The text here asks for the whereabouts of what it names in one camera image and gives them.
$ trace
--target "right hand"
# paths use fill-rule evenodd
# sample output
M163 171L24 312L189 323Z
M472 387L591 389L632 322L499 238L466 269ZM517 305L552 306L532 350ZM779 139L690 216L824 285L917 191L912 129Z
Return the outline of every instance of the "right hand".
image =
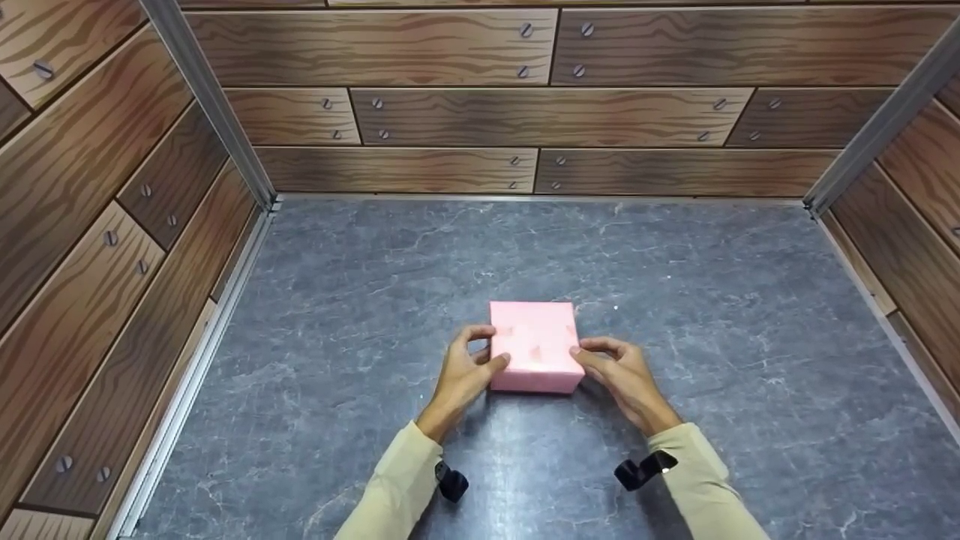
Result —
M587 337L580 340L580 347L570 349L570 355L610 390L627 420L644 435L650 437L684 422L663 398L637 345L612 337Z

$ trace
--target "wooden wall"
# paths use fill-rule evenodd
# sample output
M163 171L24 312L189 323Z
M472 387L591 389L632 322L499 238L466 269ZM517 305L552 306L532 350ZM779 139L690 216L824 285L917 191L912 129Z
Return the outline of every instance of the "wooden wall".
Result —
M0 5L0 539L100 538L256 212L136 0Z
M960 13L826 0L180 4L279 191L790 198Z
M960 74L824 215L960 421Z

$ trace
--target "beige sleeve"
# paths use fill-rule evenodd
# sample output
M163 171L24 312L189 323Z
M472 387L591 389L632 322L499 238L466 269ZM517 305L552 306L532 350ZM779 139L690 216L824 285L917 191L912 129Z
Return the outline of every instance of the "beige sleeve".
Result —
M411 422L400 430L373 469L360 503L336 540L404 539L437 488L434 468L444 449Z
M682 424L650 437L650 451L679 462L663 475L695 540L769 540L727 483L730 472L700 429Z

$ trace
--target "metal corner post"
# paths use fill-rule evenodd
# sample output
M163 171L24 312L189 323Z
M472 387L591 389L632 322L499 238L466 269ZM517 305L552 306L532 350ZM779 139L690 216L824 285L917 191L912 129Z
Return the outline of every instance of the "metal corner post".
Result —
M960 70L960 18L950 24L806 194L804 204L810 212L817 216L824 213L957 70Z
M253 151L247 134L240 126L236 114L230 107L227 96L220 83L213 74L213 69L206 61L200 43L190 30L186 18L180 11L177 0L140 0L143 11L150 17L156 32L166 45L167 51L173 57L186 83L193 90L200 104L209 118L210 124L217 132L220 140L237 170L247 182L253 198L261 208L269 210L276 198L274 187L267 178L260 159Z

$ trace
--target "wooden plank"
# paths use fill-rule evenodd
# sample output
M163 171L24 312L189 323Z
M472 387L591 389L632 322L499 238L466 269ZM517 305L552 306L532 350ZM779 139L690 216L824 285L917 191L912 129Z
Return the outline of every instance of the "wooden plank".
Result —
M116 234L115 246L105 243ZM0 515L53 442L159 267L163 251L107 210L0 340ZM146 263L146 274L137 262Z
M209 12L187 20L223 86L513 86L546 84L557 11ZM533 25L529 37L520 35L523 23Z
M960 382L960 259L872 165L831 207L956 388Z
M247 225L244 226L243 232L240 233L236 243L233 244L233 250L230 251L230 258L227 259L227 264L224 264L223 270L220 271L220 276L217 277L217 282L213 285L213 291L210 293L210 298L214 302L220 302L220 297L224 294L224 289L227 288L227 282L233 273L233 268L237 265L237 260L239 260L240 255L243 253L243 248L247 245L247 240L250 239L258 217L260 217L260 212L256 211L256 209L250 212L250 217L247 218Z
M170 251L226 162L227 149L194 102L117 199Z
M721 146L750 99L751 91L751 88L351 90L364 141L401 146ZM382 138L381 130L386 130L387 138Z
M877 159L960 254L960 122L933 100Z
M953 418L960 422L960 393L958 393L956 388L947 380L947 376L944 375L944 370L941 369L937 361L933 359L930 351L913 330L913 327L910 326L910 323L906 321L906 318L903 317L903 314L899 311L887 316L887 321L889 321L890 326L894 327L894 330L897 331L900 340L903 342L903 345L906 346L906 350L913 356L913 359L917 362L917 366L920 367L921 371L924 372L926 379L930 382L930 386L933 387L933 390L937 392L937 395L939 395L940 399L944 402L947 411Z
M216 307L216 303L212 300L207 300L206 304L204 304L204 310L201 311L200 317L197 319L197 322L194 323L193 330L190 331L186 344L183 346L183 350L180 351L180 356L177 357L173 371L170 372L170 377L167 378L167 382L163 385L159 399L156 400L153 410L150 411L150 418L147 420L147 425L144 426L143 431L141 431L137 437L136 444L133 446L133 452L130 454L127 464L124 465L123 471L120 472L120 477L117 478L116 485L113 487L113 491L110 492L107 503L104 504L103 512L97 517L97 524L90 534L91 539L98 540L107 538L110 527L113 525L113 520L116 518L117 511L119 511L120 505L123 503L124 496L130 489L137 469L142 465L143 456L146 455L150 449L150 444L154 440L156 430L163 420L163 416L167 413L170 402L177 393L177 387L180 386L183 373L190 364L193 355L197 352L197 346L204 336L206 325L210 322L210 318L213 316L213 310Z
M5 0L0 75L36 108L124 40L144 14L136 0ZM37 75L44 61L53 76Z
M27 116L30 116L27 106L0 82L0 138L13 131Z
M803 197L836 155L834 150L544 149L534 192Z
M147 27L0 149L0 331L190 99Z
M346 88L236 88L227 98L252 144L360 144Z
M85 540L93 520L17 508L0 529L0 540Z
M820 216L820 220L824 222L824 226L827 227L830 236L833 237L833 240L835 240L840 247L840 251L843 252L844 257L847 258L847 262L853 267L853 271L856 272L856 275L863 282L864 286L867 287L867 291L869 291L870 296L874 298L874 302L876 302L876 306L879 307L880 311L884 315L889 315L896 311L897 305L894 304L893 299L890 298L890 293L887 292L887 289L883 288L883 283L876 278L876 274L874 274L874 271L870 268L870 264L867 264L867 261L860 255L859 250L853 245L853 241L847 236L847 232L837 223L833 212L828 209Z
M229 165L37 468L22 503L100 513L253 206L243 179ZM73 457L66 474L55 468L61 455ZM92 481L104 467L109 478Z
M956 6L564 10L551 82L896 86ZM584 24L592 24L589 37ZM575 66L585 67L581 77Z
M758 88L727 146L843 148L892 88Z
M256 150L277 191L530 193L537 166L536 148Z

